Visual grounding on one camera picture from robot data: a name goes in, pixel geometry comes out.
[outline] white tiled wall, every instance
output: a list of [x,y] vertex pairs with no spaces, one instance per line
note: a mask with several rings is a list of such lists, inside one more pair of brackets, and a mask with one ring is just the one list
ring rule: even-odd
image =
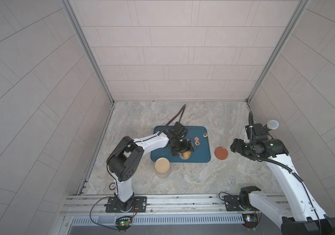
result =
[[298,3],[70,2],[116,100],[244,100]]
[[335,217],[335,0],[311,0],[251,101],[287,146],[298,173]]
[[52,232],[109,107],[59,0],[0,0],[0,234]]

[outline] black mounting plate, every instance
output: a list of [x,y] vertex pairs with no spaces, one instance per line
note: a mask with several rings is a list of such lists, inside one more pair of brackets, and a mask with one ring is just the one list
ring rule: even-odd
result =
[[[225,195],[225,196],[223,196],[223,200],[225,201],[226,211],[239,211],[239,209],[244,210],[242,207],[240,207],[238,199],[239,199],[239,195]],[[253,206],[250,205],[249,207],[250,207],[250,210],[246,210],[246,211],[254,211],[255,210],[255,208]]]
[[[122,212],[129,212],[132,213],[132,208],[129,211],[122,211],[120,207],[116,204],[116,198],[115,197],[109,197],[106,206],[106,213],[122,213]],[[138,212],[145,212],[146,210],[146,197],[134,197],[133,198],[133,204],[137,205]]]

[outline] microphone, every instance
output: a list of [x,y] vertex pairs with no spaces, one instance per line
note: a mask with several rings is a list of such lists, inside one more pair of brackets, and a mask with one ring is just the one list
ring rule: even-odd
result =
[[269,120],[267,124],[264,126],[265,132],[268,132],[270,130],[275,130],[278,128],[278,121],[276,120]]

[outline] beige jar lid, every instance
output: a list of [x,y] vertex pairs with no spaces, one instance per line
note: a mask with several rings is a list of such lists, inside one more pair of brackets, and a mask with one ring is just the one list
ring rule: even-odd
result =
[[164,157],[158,158],[154,164],[154,168],[156,168],[156,171],[158,173],[164,174],[169,171],[170,162],[167,158]]

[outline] jar lid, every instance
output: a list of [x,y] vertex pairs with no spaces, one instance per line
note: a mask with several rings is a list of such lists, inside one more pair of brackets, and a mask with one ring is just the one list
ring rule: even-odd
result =
[[154,168],[156,168],[156,171],[158,173],[164,174],[169,171],[170,162],[167,158],[164,157],[158,158],[154,164]]
[[228,151],[226,148],[220,146],[214,150],[214,155],[220,160],[225,160],[228,157]]

